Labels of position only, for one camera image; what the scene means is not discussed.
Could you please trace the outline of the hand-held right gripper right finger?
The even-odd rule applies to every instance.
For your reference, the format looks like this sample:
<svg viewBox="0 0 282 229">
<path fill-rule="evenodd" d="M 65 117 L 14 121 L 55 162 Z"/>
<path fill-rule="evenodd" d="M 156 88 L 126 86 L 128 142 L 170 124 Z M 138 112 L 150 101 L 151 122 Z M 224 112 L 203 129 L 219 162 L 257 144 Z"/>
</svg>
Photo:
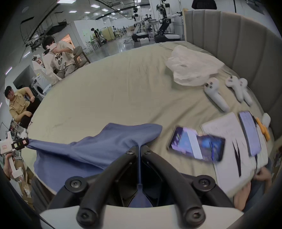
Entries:
<svg viewBox="0 0 282 229">
<path fill-rule="evenodd" d="M 213 207 L 234 208 L 212 177 L 181 174 L 146 145 L 141 146 L 141 184 L 153 207 L 177 205 L 187 227 L 205 222 L 202 201 Z"/>
</svg>

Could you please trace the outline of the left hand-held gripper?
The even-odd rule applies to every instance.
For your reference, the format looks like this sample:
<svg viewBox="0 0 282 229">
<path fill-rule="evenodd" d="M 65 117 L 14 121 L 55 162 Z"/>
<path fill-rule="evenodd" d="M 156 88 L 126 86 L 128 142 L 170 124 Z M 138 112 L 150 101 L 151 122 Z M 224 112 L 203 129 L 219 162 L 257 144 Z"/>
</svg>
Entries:
<svg viewBox="0 0 282 229">
<path fill-rule="evenodd" d="M 29 138 L 18 138 L 13 140 L 11 132 L 7 132 L 7 138 L 0 140 L 0 155 L 5 158 L 6 154 L 13 153 L 14 158 L 14 152 L 21 150 L 29 145 Z M 12 176 L 11 178 L 16 179 L 23 175 L 23 170 L 21 167 L 16 168 L 13 161 L 10 161 L 10 166 L 12 168 Z"/>
</svg>

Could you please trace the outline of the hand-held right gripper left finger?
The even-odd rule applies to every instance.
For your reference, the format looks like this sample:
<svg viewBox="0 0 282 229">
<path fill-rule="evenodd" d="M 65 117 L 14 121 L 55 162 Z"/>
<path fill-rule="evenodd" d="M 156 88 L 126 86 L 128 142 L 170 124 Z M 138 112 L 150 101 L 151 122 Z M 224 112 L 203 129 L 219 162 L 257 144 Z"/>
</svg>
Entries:
<svg viewBox="0 0 282 229">
<path fill-rule="evenodd" d="M 102 173 L 83 178 L 71 177 L 52 199 L 50 209 L 79 206 L 76 221 L 82 227 L 95 227 L 108 204 L 128 207 L 139 185 L 139 147 L 133 146 Z"/>
</svg>

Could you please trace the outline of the person's left hand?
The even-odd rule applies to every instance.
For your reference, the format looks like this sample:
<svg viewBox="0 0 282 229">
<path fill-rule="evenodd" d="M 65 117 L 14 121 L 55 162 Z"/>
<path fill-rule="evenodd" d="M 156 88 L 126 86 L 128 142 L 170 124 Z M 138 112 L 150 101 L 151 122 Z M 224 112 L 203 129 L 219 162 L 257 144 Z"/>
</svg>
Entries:
<svg viewBox="0 0 282 229">
<path fill-rule="evenodd" d="M 11 176 L 12 176 L 12 168 L 10 166 L 10 161 L 14 162 L 12 152 L 6 154 L 5 159 L 4 159 L 4 168 L 3 168 L 3 171 L 4 171 L 6 177 L 8 178 L 9 181 L 11 180 Z"/>
</svg>

